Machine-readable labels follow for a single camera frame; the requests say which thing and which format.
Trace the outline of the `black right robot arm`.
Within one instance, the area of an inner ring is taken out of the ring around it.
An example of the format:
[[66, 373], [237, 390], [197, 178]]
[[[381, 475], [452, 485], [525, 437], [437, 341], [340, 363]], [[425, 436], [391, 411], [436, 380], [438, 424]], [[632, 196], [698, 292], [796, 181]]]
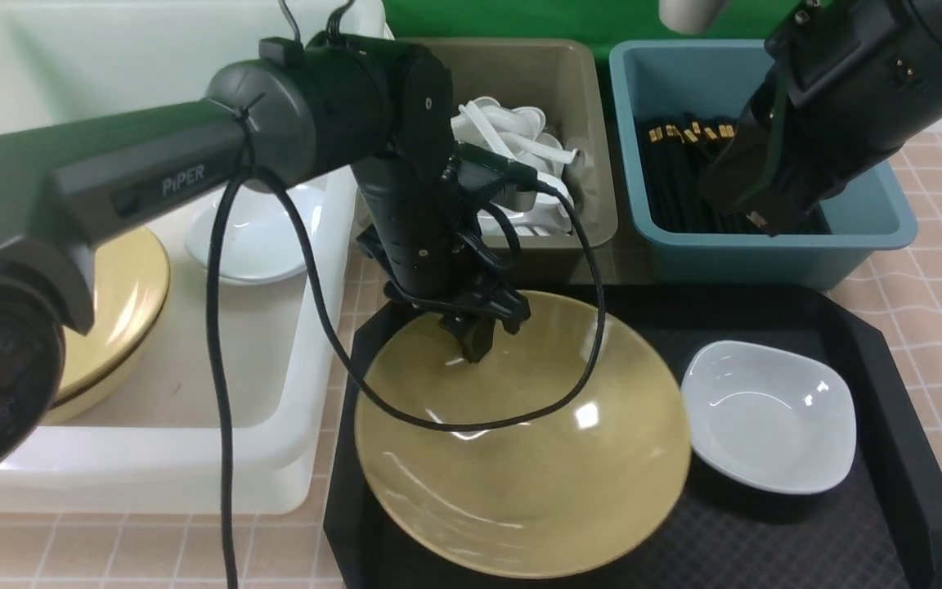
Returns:
[[942, 1], [801, 1], [764, 48], [773, 64], [698, 187], [771, 236], [942, 119]]

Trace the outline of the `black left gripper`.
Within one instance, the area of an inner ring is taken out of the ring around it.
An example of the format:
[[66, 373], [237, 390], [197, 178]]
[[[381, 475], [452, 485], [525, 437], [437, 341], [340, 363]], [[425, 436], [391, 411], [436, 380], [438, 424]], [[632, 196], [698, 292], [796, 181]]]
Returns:
[[445, 182], [448, 163], [433, 178], [396, 155], [353, 164], [371, 222], [358, 241], [388, 275], [392, 297], [437, 314], [461, 357], [478, 364], [492, 350], [495, 323], [516, 333], [531, 310], [482, 238], [476, 217], [491, 202]]

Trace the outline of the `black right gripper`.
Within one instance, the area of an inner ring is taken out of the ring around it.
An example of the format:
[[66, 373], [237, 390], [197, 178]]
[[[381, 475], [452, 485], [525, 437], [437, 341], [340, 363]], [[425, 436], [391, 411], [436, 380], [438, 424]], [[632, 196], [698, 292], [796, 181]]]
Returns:
[[770, 237], [795, 231], [851, 180], [844, 158], [793, 104], [789, 82], [768, 78], [745, 105], [732, 141], [702, 172], [700, 197]]

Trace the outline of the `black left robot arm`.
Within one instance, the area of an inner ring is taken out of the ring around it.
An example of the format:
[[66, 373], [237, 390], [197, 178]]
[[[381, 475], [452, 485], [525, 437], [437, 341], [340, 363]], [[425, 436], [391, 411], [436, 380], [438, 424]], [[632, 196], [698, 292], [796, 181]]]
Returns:
[[528, 175], [457, 144], [451, 107], [426, 46], [321, 33], [263, 38], [198, 101], [0, 135], [0, 462], [55, 398], [64, 329], [92, 328], [97, 247], [220, 187], [270, 194], [349, 167], [390, 298], [440, 313], [481, 361], [493, 325], [516, 333], [531, 310], [475, 216]]

